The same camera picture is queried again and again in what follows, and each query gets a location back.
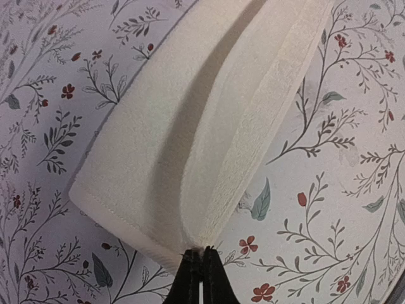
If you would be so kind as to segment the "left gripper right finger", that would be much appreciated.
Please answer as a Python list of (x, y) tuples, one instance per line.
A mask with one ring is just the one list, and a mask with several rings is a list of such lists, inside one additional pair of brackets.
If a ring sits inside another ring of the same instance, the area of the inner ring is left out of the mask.
[(203, 303), (204, 304), (240, 304), (218, 251), (213, 247), (206, 247), (202, 258), (203, 267)]

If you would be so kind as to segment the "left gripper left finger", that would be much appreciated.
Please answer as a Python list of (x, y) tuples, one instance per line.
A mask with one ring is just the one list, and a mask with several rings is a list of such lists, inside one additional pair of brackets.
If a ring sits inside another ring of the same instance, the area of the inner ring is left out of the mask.
[(199, 303), (201, 256), (197, 249), (186, 250), (164, 304)]

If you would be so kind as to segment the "cream white towel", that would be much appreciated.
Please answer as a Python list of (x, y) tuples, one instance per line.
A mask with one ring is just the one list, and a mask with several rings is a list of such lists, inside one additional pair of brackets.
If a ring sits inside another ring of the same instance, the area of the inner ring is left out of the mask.
[(114, 107), (69, 197), (175, 273), (212, 245), (289, 109), (332, 1), (198, 1)]

